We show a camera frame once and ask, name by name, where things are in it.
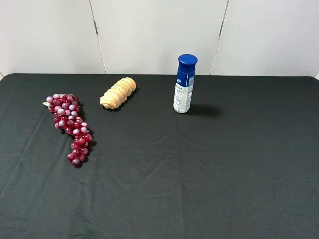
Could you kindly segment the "red artificial grape bunch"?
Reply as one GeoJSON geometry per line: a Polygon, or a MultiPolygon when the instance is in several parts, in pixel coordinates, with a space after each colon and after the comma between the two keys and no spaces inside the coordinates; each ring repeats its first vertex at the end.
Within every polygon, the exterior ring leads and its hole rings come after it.
{"type": "Polygon", "coordinates": [[[55,128],[73,138],[70,145],[72,152],[67,159],[75,168],[80,168],[87,160],[92,135],[88,124],[79,115],[81,107],[78,97],[74,94],[53,94],[43,104],[53,113],[55,128]]]}

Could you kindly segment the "beige ridged bread roll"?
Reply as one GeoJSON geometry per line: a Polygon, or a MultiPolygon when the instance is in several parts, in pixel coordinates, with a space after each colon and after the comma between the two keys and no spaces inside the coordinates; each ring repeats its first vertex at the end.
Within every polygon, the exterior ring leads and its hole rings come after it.
{"type": "Polygon", "coordinates": [[[132,78],[121,78],[100,97],[100,105],[106,109],[116,109],[135,89],[136,83],[132,78]]]}

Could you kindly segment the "blue and white bottle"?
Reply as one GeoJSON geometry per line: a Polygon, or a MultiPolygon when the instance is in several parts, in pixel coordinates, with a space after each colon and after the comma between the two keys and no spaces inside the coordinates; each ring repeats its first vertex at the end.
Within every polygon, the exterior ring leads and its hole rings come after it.
{"type": "Polygon", "coordinates": [[[183,54],[179,56],[178,61],[173,107],[178,113],[183,114],[190,109],[198,58],[191,54],[183,54]]]}

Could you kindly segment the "black tablecloth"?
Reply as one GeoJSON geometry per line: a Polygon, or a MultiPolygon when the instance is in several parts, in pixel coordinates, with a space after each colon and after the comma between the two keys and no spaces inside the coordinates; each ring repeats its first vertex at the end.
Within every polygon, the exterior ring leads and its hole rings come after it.
{"type": "Polygon", "coordinates": [[[134,75],[130,98],[104,109],[119,79],[1,80],[1,238],[318,238],[318,80],[197,76],[179,114],[174,75],[134,75]],[[53,94],[79,99],[92,135],[80,168],[43,104],[53,94]]]}

